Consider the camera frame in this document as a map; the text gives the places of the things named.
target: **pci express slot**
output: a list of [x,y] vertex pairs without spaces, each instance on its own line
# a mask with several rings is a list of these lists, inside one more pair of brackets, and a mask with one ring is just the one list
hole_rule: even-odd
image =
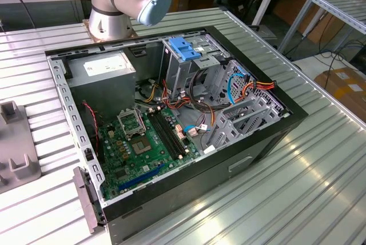
[[160,172],[160,169],[162,169],[164,167],[165,164],[161,164],[158,167],[156,167],[154,170],[151,170],[150,172],[147,172],[146,174],[140,175],[130,181],[127,181],[126,183],[119,185],[118,189],[120,191],[124,190],[124,189],[128,189],[131,186],[136,185],[137,183],[140,183],[148,178],[152,178],[153,176],[157,175]]
[[173,160],[178,159],[179,155],[185,155],[182,144],[159,112],[148,114],[148,119],[158,133],[164,146],[168,149],[169,155]]

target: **gray plastic part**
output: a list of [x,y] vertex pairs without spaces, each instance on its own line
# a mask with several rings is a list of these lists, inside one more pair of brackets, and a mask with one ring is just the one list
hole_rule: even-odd
[[41,176],[24,106],[0,103],[0,194]]
[[97,211],[97,209],[100,209],[100,206],[98,205],[98,196],[87,172],[80,167],[74,168],[73,171],[74,184],[78,192],[87,226],[89,232],[93,234],[97,228],[102,227],[105,224],[104,218]]

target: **yellow wire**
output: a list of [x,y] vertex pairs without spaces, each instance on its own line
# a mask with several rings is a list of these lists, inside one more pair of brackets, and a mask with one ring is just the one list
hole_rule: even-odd
[[150,97],[149,97],[148,99],[144,100],[144,102],[145,102],[145,103],[148,103],[148,102],[150,102],[150,101],[152,101],[152,100],[153,100],[153,98],[154,98],[154,94],[155,94],[155,88],[156,88],[156,86],[154,85],[154,86],[153,86],[153,90],[151,91],[151,95],[150,95]]
[[271,82],[271,83],[264,83],[264,82],[259,82],[259,81],[257,81],[257,83],[258,83],[258,84],[264,84],[264,85],[273,85],[273,82]]

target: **white table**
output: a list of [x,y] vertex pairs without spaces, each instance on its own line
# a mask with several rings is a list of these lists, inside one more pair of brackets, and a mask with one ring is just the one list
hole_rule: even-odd
[[[366,238],[366,132],[276,50],[219,9],[173,13],[139,35],[215,25],[309,117],[266,159],[124,244],[361,244]],[[88,44],[82,25],[0,34],[0,100],[25,105],[43,176],[0,194],[1,244],[108,244],[90,236],[78,165],[43,51]]]

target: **cardboard box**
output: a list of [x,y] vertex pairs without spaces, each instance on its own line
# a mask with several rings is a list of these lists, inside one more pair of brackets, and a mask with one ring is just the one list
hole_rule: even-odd
[[[324,88],[328,71],[315,78]],[[366,81],[351,68],[332,70],[329,75],[327,91],[339,100],[356,116],[366,122]]]

